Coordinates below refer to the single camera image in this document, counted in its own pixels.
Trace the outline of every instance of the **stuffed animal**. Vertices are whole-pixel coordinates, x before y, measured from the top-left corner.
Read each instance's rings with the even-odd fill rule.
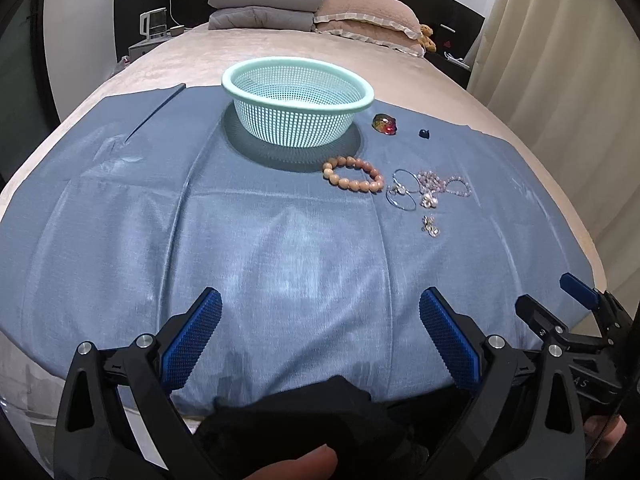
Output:
[[[433,43],[430,38],[430,35],[433,34],[431,27],[429,27],[429,25],[421,25],[420,31],[422,34],[420,35],[420,38],[418,38],[418,43],[420,43],[427,52],[435,52],[436,44]]]

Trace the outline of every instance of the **white cable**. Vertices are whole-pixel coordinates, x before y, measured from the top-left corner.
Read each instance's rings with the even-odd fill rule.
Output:
[[[171,16],[171,19],[174,20],[174,23],[176,25],[178,25],[178,26],[181,25],[181,23],[178,23],[178,22],[175,21],[174,11],[173,11],[173,7],[172,7],[172,0],[169,0],[169,16]]]

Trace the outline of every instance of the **silver bolt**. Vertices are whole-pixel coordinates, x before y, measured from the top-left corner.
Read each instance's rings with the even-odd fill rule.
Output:
[[[500,348],[504,348],[504,339],[502,339],[499,335],[489,336],[489,345],[499,350]]]
[[[553,357],[560,357],[562,355],[562,349],[558,345],[549,345],[549,353]]]
[[[151,346],[151,343],[153,341],[153,336],[149,334],[143,334],[139,336],[138,339],[136,339],[136,345],[138,345],[140,348],[147,348],[148,346]]]
[[[85,341],[84,343],[80,343],[78,345],[78,353],[80,355],[87,355],[91,351],[91,343]]]

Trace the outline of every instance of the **curtain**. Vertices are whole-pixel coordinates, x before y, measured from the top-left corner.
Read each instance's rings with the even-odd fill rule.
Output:
[[[467,90],[562,187],[608,289],[640,300],[640,41],[614,0],[496,0]]]

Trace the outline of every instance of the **pink beaded bracelet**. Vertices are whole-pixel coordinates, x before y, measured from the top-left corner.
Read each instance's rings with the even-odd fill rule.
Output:
[[[334,173],[334,169],[341,168],[343,166],[363,170],[372,178],[372,182],[369,182],[368,180],[360,182],[357,180],[349,180],[348,178],[340,178],[337,173]],[[366,162],[361,158],[353,158],[352,156],[336,156],[329,158],[322,165],[322,176],[324,176],[324,178],[333,186],[338,186],[341,189],[351,189],[352,191],[361,191],[363,193],[377,193],[385,189],[385,178],[380,174],[380,172],[374,168],[370,162]]]

